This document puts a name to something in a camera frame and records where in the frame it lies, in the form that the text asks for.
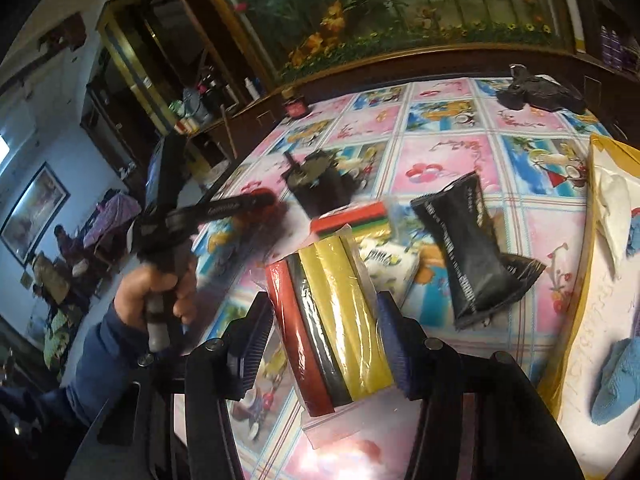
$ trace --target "black pouch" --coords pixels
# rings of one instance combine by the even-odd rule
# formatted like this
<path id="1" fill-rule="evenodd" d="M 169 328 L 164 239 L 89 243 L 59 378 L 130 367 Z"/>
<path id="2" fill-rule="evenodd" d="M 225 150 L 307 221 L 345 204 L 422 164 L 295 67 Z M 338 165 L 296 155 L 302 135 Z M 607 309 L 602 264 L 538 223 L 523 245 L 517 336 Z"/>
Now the black pouch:
<path id="1" fill-rule="evenodd" d="M 537 260 L 500 254 L 475 173 L 411 206 L 443 253 L 458 329 L 519 301 L 545 269 Z"/>

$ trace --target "hand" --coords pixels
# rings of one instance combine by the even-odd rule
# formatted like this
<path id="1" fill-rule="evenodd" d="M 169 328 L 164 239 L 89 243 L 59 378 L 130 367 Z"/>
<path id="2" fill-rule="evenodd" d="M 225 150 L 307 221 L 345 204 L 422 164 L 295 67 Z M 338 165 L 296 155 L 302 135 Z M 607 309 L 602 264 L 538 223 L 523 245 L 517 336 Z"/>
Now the hand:
<path id="1" fill-rule="evenodd" d="M 165 292 L 175 288 L 174 316 L 184 324 L 196 317 L 193 297 L 196 292 L 197 259 L 191 255 L 187 271 L 178 282 L 175 274 L 163 274 L 152 265 L 143 264 L 132 270 L 120 282 L 113 306 L 127 326 L 146 332 L 145 296 L 150 292 Z"/>

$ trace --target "tablecloth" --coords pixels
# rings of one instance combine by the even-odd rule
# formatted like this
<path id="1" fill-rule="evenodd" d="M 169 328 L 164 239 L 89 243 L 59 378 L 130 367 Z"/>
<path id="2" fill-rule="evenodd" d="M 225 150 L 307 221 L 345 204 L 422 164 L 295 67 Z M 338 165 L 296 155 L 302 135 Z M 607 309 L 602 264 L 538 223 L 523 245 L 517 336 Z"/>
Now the tablecloth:
<path id="1" fill-rule="evenodd" d="M 140 214 L 140 204 L 129 195 L 118 193 L 105 205 L 104 210 L 96 217 L 94 225 L 84 236 L 84 248 L 96 244 L 100 237 L 109 231 L 125 224 Z"/>
<path id="2" fill-rule="evenodd" d="M 342 167 L 364 178 L 353 200 L 395 197 L 402 211 L 399 228 L 420 249 L 422 265 L 403 314 L 460 352 L 510 352 L 536 382 L 573 293 L 584 233 L 589 135 L 609 134 L 590 112 L 578 116 L 528 105 L 520 111 L 504 108 L 495 91 L 509 83 L 506 78 L 418 81 L 317 103 L 306 118 L 279 124 L 243 161 L 223 194 L 269 187 L 288 201 L 286 234 L 270 253 L 271 258 L 285 256 L 304 243 L 309 219 L 280 177 L 287 167 L 282 153 L 290 149 L 302 160 L 318 148 L 335 152 Z M 488 323 L 457 332 L 446 269 L 409 201 L 473 170 L 480 175 L 501 249 L 532 256 L 548 267 L 519 304 Z M 247 311 L 260 290 L 250 273 L 254 265 L 249 258 L 203 340 L 220 336 Z M 257 433 L 230 404 L 246 478 L 403 478 L 417 408 L 384 428 L 372 426 L 339 446 L 313 450 L 300 428 L 303 410 L 282 353 L 274 334 L 257 378 L 260 394 L 272 402 Z M 182 438 L 183 410 L 179 397 L 176 432 Z"/>

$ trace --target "bolt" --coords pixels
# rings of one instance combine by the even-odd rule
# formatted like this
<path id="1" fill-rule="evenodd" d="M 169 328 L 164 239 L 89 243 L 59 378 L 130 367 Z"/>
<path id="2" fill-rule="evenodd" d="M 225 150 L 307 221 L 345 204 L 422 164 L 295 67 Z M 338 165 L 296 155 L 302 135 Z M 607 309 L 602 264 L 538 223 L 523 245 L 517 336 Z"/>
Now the bolt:
<path id="1" fill-rule="evenodd" d="M 496 361 L 504 365 L 510 365 L 511 363 L 513 363 L 513 357 L 508 352 L 503 352 L 502 350 L 500 350 L 499 352 L 496 352 L 494 356 Z"/>
<path id="2" fill-rule="evenodd" d="M 138 359 L 138 366 L 146 368 L 154 362 L 154 359 L 155 358 L 153 354 L 145 354 L 141 356 L 140 359 Z"/>
<path id="3" fill-rule="evenodd" d="M 224 343 L 225 342 L 222 341 L 222 339 L 220 339 L 219 337 L 215 337 L 213 339 L 209 339 L 208 341 L 206 341 L 204 343 L 204 348 L 213 352 L 215 350 L 220 350 L 224 345 Z"/>
<path id="4" fill-rule="evenodd" d="M 424 340 L 424 345 L 429 350 L 440 350 L 444 345 L 444 343 L 437 337 L 428 337 L 427 339 Z"/>

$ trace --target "picture frame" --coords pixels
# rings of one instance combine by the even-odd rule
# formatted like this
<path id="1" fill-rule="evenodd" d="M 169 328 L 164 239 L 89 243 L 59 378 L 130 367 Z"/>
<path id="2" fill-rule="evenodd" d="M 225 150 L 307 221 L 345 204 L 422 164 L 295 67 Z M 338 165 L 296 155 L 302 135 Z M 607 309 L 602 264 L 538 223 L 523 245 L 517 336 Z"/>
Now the picture frame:
<path id="1" fill-rule="evenodd" d="M 22 268 L 68 198 L 69 192 L 45 162 L 0 228 L 2 243 Z"/>

